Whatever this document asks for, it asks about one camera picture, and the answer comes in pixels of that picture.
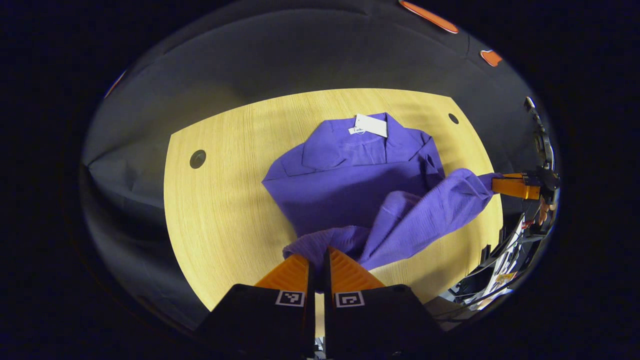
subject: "white tag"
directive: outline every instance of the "white tag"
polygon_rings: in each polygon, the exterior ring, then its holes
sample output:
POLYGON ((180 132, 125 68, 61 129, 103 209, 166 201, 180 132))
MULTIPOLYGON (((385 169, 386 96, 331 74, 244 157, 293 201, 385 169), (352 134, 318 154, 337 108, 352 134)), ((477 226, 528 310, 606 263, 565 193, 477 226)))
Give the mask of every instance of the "white tag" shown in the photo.
POLYGON ((365 131, 364 129, 360 129, 359 127, 352 127, 351 129, 349 129, 349 134, 353 135, 353 134, 359 134, 362 135, 364 134, 365 131))
POLYGON ((387 137, 387 123, 385 121, 367 115, 357 114, 355 126, 364 131, 387 137))

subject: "wooden table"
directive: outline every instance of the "wooden table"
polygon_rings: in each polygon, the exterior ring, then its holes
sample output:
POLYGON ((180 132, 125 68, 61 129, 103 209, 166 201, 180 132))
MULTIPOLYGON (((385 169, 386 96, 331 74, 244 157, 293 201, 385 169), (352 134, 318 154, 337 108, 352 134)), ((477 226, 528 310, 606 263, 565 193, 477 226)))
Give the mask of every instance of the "wooden table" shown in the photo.
MULTIPOLYGON (((233 284, 255 284, 283 261, 282 248, 296 239, 261 183, 272 162, 303 143, 324 120, 381 112, 430 134, 446 174, 461 167, 478 175, 493 172, 480 138, 450 97, 407 90, 340 89, 277 97, 228 110, 171 136, 164 169, 167 226, 178 263, 207 308, 212 310, 233 284), (190 159, 198 150, 205 151, 206 159, 192 168, 190 159)), ((427 302, 472 271, 488 244, 497 246, 501 227, 496 195, 464 228, 371 273, 386 285, 411 286, 427 302)), ((320 296, 316 304, 316 336, 322 336, 320 296)))

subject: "purple garment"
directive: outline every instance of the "purple garment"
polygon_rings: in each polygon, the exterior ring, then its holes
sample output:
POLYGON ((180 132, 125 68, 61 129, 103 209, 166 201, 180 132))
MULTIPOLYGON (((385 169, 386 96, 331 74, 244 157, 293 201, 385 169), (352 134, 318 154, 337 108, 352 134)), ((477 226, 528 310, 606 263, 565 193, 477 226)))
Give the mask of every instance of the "purple garment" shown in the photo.
POLYGON ((388 113, 388 137, 349 133, 355 118, 325 120, 278 158, 262 181, 298 236, 356 225, 370 228, 394 191, 422 197, 444 179, 435 142, 388 113))
POLYGON ((335 247, 371 270, 410 258, 435 240, 473 220, 495 193, 492 179, 457 169, 425 196, 395 191, 387 195, 371 228, 346 226, 298 238, 286 246, 284 258, 300 254, 319 272, 327 247, 335 247))

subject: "clothing label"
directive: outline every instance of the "clothing label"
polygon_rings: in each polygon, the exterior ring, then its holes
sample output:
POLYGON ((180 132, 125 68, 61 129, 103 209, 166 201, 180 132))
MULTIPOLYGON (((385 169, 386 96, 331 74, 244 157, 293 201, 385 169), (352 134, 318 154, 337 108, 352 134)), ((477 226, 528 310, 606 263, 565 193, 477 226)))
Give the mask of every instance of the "clothing label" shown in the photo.
POLYGON ((385 121, 358 114, 356 115, 355 126, 364 131, 387 137, 387 123, 385 121))
POLYGON ((360 135, 362 135, 362 134, 364 134, 364 133, 365 133, 364 129, 360 129, 360 128, 359 128, 359 127, 357 127, 357 126, 356 126, 356 127, 352 127, 351 129, 349 129, 349 134, 351 134, 351 135, 353 135, 353 134, 360 134, 360 135))

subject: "light wood surface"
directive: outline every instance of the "light wood surface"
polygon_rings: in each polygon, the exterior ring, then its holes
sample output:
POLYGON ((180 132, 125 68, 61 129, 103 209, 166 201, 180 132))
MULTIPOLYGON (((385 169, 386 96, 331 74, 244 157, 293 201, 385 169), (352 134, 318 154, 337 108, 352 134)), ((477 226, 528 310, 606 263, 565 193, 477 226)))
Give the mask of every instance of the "light wood surface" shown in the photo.
MULTIPOLYGON (((493 172, 465 114, 450 97, 407 90, 339 89, 288 95, 220 113, 171 136, 164 170, 164 211, 184 275, 212 310, 236 283, 255 284, 283 261, 296 237, 261 181, 283 153, 303 143, 324 120, 388 112, 436 142, 446 174, 465 167, 493 172), (453 114, 459 124, 449 117, 453 114), (189 164, 197 150, 204 164, 189 164)), ((499 195, 464 228, 410 259, 371 271, 386 285, 407 284, 423 302, 455 285, 498 243, 499 195)), ((316 317, 324 313, 316 297, 316 317)), ((324 334, 317 319, 316 336, 324 334)))

